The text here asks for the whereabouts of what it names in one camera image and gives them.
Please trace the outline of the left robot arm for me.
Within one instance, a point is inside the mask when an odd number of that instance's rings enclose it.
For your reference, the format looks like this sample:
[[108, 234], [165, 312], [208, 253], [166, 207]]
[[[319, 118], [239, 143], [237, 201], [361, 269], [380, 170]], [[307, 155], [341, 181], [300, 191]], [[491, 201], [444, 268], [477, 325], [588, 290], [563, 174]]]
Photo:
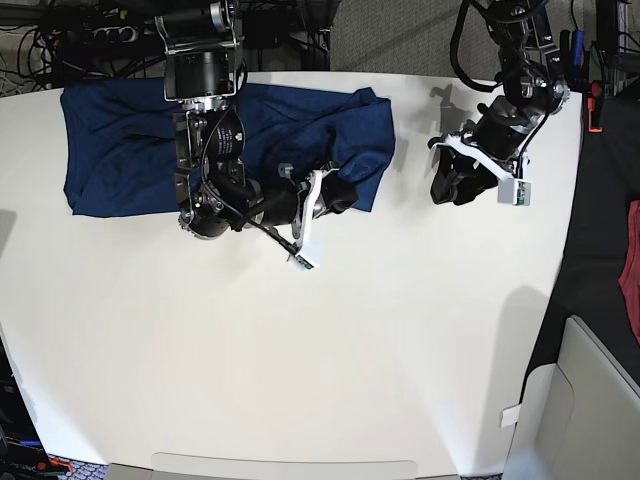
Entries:
[[[471, 10], [483, 18], [498, 47], [500, 70], [493, 84], [473, 80], [459, 61], [462, 34]], [[462, 2], [449, 56], [454, 73], [465, 86], [480, 93], [496, 89], [502, 92], [491, 104], [479, 104], [478, 121], [468, 121], [460, 130], [429, 141], [429, 148], [440, 152], [430, 190], [433, 202], [462, 206], [496, 189], [503, 204], [529, 205], [528, 148], [570, 95], [566, 61], [554, 42], [545, 2]]]

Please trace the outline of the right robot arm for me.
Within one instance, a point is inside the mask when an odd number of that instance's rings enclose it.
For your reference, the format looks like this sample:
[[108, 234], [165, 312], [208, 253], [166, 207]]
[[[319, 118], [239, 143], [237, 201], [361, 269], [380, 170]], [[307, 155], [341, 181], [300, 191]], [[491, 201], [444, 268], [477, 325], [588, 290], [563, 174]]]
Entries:
[[166, 53], [164, 95], [182, 108], [173, 117], [179, 223], [205, 240], [255, 227], [297, 254], [313, 219], [344, 212], [358, 194], [331, 156], [313, 167], [280, 161], [264, 173], [247, 171], [247, 130], [237, 111], [248, 79], [239, 14], [238, 2], [213, 1], [155, 19]]

